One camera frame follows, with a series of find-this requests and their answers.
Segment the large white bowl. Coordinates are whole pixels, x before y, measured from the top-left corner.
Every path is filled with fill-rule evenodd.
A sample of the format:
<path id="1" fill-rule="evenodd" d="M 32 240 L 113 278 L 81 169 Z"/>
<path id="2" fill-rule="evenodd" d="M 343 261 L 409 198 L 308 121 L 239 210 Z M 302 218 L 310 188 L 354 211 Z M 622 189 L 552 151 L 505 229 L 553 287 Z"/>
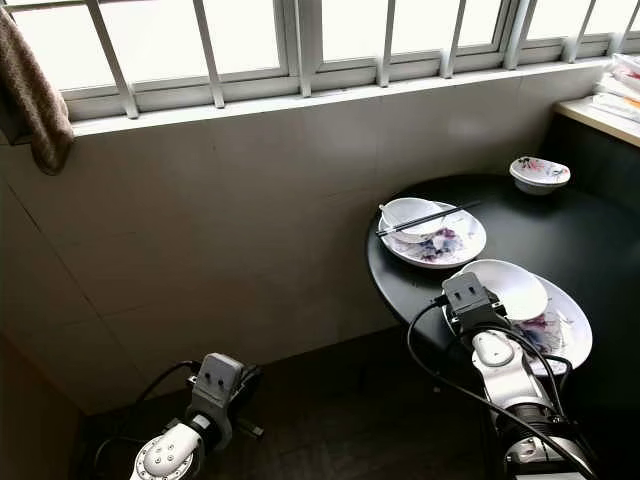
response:
<path id="1" fill-rule="evenodd" d="M 549 307 L 547 288 L 530 271 L 512 262 L 479 259 L 468 262 L 458 273 L 448 276 L 452 282 L 457 276 L 474 273 L 479 282 L 506 307 L 506 317 L 512 323 L 535 319 Z"/>

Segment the large floral deep plate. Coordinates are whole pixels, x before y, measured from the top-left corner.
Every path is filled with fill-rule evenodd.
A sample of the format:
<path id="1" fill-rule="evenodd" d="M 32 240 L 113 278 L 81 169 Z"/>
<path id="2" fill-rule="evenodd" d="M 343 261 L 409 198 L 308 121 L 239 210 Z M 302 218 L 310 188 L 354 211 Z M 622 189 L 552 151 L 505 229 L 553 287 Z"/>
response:
<path id="1" fill-rule="evenodd" d="M 534 275 L 547 288 L 548 310 L 535 319 L 509 323 L 544 356 L 566 358 L 576 369 L 584 364 L 593 348 L 593 330 L 588 316 L 570 294 L 549 280 Z"/>

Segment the small white bowl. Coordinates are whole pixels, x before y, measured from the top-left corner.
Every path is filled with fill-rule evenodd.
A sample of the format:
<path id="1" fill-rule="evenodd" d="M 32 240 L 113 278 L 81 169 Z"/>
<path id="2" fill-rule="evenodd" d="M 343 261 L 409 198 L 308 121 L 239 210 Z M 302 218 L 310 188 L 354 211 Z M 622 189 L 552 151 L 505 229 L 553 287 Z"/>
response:
<path id="1" fill-rule="evenodd" d="M 424 200 L 424 198 L 394 198 L 394 200 L 387 202 L 385 205 L 389 207 L 390 212 L 398 219 L 396 225 L 444 211 L 443 207 L 436 205 L 433 201 Z M 421 243 L 429 241 L 444 227 L 444 219 L 436 218 L 416 225 L 416 227 L 408 227 L 398 230 L 398 232 L 389 233 L 388 237 L 404 243 Z"/>

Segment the round black table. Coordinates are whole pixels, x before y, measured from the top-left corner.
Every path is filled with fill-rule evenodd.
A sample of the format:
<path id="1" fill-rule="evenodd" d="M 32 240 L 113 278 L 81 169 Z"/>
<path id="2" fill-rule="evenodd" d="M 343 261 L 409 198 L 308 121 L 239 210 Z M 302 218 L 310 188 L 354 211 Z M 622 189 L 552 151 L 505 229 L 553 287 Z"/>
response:
<path id="1" fill-rule="evenodd" d="M 481 259 L 513 262 L 579 303 L 593 348 L 568 383 L 573 406 L 640 410 L 640 215 L 571 188 L 526 195 L 495 174 L 448 175 L 398 195 L 467 205 L 488 236 Z"/>

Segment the white barred window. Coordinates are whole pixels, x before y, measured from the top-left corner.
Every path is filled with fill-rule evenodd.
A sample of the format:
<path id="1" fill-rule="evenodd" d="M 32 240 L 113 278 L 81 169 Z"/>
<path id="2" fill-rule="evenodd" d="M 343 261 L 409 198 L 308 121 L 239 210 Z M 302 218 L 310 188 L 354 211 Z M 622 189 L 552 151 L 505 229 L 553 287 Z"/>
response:
<path id="1" fill-rule="evenodd" d="M 70 118 L 640 54 L 640 0 L 13 0 Z"/>

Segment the small floral bowl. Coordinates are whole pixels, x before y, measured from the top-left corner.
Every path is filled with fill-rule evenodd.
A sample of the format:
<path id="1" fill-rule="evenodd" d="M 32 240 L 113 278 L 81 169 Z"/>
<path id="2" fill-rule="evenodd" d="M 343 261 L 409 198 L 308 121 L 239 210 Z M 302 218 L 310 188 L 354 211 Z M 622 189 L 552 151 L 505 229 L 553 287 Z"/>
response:
<path id="1" fill-rule="evenodd" d="M 515 186 L 526 195 L 549 195 L 570 182 L 571 170 L 566 165 L 534 156 L 517 157 L 509 165 Z"/>

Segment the brown patterned curtain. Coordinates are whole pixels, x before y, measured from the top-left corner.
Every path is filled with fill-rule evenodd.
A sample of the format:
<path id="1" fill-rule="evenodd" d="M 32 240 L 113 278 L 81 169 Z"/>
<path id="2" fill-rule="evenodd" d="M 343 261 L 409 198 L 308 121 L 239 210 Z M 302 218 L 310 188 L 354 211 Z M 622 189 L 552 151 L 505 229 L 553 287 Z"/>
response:
<path id="1" fill-rule="evenodd" d="M 27 134 L 33 160 L 46 175 L 63 172 L 76 142 L 67 104 L 45 76 L 12 15 L 0 14 L 0 78 L 3 118 Z"/>

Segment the beige top side counter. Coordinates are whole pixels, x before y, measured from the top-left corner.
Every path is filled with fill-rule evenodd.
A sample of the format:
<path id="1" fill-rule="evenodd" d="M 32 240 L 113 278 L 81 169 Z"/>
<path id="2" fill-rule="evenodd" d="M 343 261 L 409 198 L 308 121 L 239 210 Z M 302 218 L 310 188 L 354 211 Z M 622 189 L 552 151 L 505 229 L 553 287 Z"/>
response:
<path id="1" fill-rule="evenodd" d="M 589 99 L 556 105 L 539 154 L 568 166 L 577 188 L 640 198 L 640 123 L 595 108 Z"/>

